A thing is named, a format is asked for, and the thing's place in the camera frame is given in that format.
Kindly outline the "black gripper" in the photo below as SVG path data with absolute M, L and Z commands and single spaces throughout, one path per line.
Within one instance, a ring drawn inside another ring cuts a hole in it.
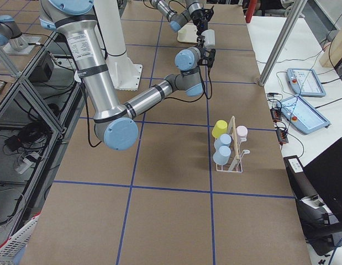
M 192 18 L 193 24 L 197 27 L 197 30 L 207 30 L 208 22 L 211 20 L 213 15 L 214 15 L 213 7 L 209 9 L 201 8 L 192 12 L 191 18 Z
M 197 36 L 197 47 L 201 52 L 200 59 L 198 61 L 198 66 L 207 66 L 208 68 L 212 68 L 215 60 L 216 49 L 207 50 L 204 47 L 204 36 Z

